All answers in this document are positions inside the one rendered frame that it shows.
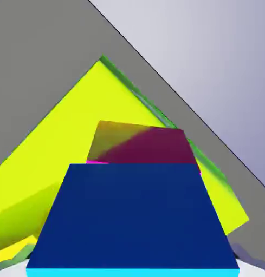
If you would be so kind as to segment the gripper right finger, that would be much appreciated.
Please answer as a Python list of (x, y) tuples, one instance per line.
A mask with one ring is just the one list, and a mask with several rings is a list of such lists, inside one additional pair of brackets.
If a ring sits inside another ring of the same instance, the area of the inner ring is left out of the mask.
[(265, 277), (265, 261), (252, 257), (237, 243), (233, 243), (231, 247), (240, 268), (238, 277)]

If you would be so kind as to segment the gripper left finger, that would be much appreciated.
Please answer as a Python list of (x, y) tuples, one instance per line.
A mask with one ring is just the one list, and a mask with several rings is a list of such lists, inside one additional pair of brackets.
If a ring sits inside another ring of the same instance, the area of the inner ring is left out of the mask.
[(26, 266), (34, 248), (35, 244), (27, 244), (12, 258), (6, 258), (0, 261), (0, 273), (9, 273), (12, 269)]

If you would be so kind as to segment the small cyan cube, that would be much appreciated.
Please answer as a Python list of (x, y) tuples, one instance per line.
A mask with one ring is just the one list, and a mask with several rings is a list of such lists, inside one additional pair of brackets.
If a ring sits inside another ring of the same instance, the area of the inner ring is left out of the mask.
[(238, 277), (192, 164), (71, 164), (27, 277)]

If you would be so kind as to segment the small magenta cube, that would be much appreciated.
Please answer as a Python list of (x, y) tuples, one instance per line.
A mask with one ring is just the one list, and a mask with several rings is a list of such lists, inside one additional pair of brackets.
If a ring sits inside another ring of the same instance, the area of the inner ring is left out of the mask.
[(175, 163), (197, 161), (181, 129), (99, 121), (87, 164)]

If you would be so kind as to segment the large yellow box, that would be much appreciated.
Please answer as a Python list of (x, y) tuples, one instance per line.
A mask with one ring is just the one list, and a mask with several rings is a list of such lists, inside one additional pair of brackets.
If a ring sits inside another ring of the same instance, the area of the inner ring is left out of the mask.
[[(101, 57), (0, 165), (0, 261), (36, 244), (69, 166), (86, 164), (99, 121), (177, 128)], [(248, 222), (224, 174), (187, 138), (226, 234)]]

